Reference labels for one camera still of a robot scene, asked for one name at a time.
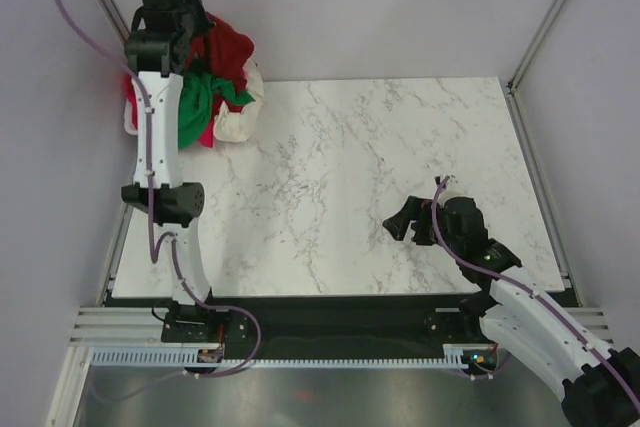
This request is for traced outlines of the dark red t shirt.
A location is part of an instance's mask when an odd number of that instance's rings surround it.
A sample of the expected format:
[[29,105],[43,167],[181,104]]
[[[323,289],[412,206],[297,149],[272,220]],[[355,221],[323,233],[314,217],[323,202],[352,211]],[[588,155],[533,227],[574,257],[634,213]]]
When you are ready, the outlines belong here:
[[203,80],[214,97],[233,105],[249,102],[245,65],[254,53],[254,43],[211,13],[211,28],[191,42],[185,72]]

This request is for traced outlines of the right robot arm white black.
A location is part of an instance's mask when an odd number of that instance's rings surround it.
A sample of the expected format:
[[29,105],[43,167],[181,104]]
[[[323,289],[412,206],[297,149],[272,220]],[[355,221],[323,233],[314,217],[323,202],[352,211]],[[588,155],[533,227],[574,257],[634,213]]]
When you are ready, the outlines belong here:
[[639,356],[616,350],[575,320],[504,244],[490,237],[469,197],[444,203],[410,196],[383,228],[401,241],[440,246],[478,286],[460,305],[467,339],[497,344],[556,395],[572,426],[631,426],[639,420]]

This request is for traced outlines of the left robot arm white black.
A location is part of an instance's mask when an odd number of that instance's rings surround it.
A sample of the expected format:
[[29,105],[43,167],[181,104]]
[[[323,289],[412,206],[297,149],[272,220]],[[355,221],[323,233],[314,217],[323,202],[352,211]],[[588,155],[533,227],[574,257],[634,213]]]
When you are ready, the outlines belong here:
[[138,134],[133,181],[122,187],[121,198],[147,216],[151,260],[168,250],[171,297],[179,305],[197,305],[184,326],[198,340],[215,336],[220,318],[204,307],[211,294],[198,235],[205,192],[201,183],[183,177],[178,113],[191,42],[211,26],[201,0],[142,0],[125,44]]

